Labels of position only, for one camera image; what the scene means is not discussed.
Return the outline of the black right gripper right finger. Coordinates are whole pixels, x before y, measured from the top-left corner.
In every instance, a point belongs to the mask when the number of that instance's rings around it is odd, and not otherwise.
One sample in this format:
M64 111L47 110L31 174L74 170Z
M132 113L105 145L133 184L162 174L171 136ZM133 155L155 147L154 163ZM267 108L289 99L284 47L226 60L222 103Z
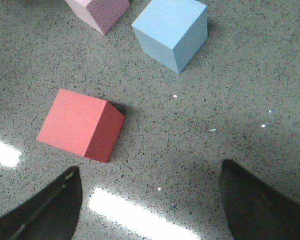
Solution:
M300 240L300 204L231 159L222 163L220 193L236 240Z

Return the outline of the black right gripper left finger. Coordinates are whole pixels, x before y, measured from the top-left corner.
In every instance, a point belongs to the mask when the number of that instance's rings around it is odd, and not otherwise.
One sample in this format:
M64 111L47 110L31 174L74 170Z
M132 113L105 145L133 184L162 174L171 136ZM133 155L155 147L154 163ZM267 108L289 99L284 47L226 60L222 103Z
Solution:
M0 217L0 240L70 240L82 199L80 170L71 166L32 198Z

